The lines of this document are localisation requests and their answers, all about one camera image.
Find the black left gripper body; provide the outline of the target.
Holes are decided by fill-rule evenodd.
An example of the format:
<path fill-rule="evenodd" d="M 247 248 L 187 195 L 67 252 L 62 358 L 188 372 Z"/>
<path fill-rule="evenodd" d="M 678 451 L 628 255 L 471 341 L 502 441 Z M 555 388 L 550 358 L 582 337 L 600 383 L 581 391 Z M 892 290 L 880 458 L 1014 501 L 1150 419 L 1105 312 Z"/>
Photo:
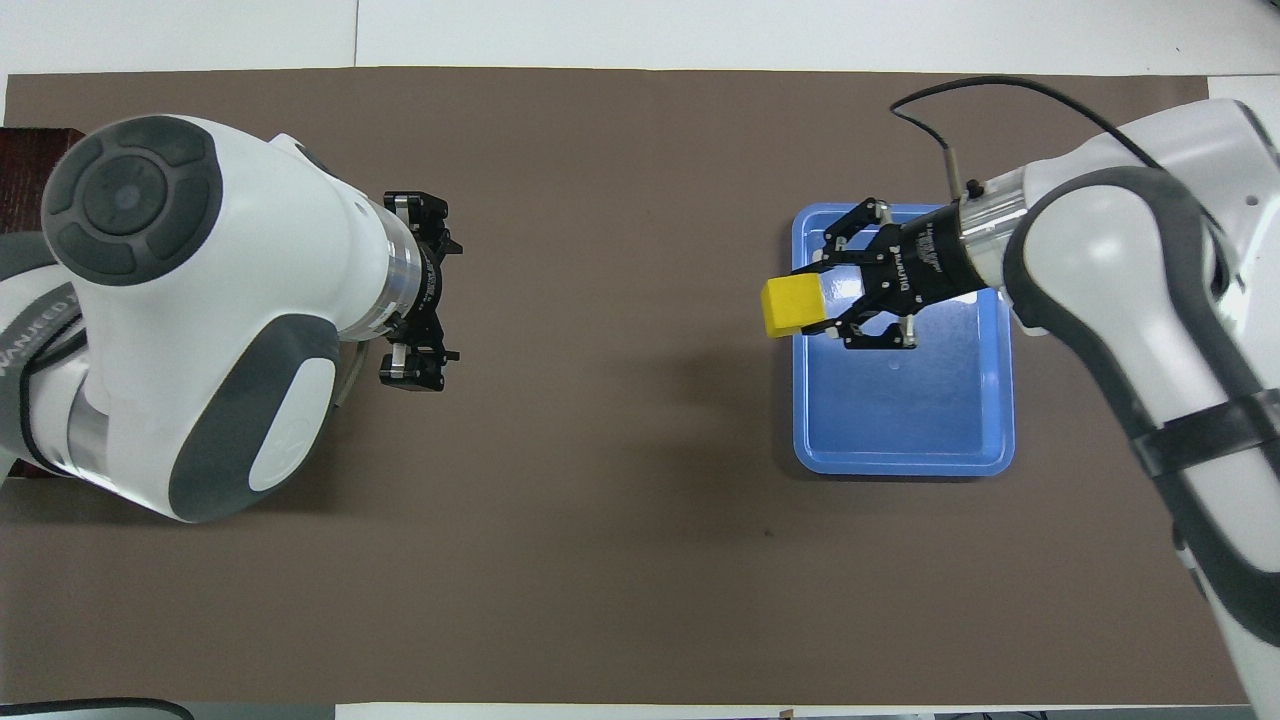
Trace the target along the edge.
<path fill-rule="evenodd" d="M 399 341 L 415 348 L 429 348 L 434 354 L 449 356 L 438 316 L 444 290 L 442 261 L 449 255 L 462 254 L 463 249 L 453 241 L 448 228 L 422 229 L 415 234 L 415 241 L 420 260 L 419 290 L 402 315 Z"/>

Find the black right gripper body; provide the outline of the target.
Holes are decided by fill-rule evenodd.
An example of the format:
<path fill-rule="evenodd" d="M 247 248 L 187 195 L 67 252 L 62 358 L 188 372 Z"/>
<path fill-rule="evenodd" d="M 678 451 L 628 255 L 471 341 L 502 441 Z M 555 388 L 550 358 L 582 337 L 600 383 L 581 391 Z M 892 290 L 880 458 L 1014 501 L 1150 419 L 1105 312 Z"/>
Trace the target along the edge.
<path fill-rule="evenodd" d="M 960 206 L 937 208 L 887 225 L 888 309 L 922 309 L 977 290 L 977 270 L 960 237 Z"/>

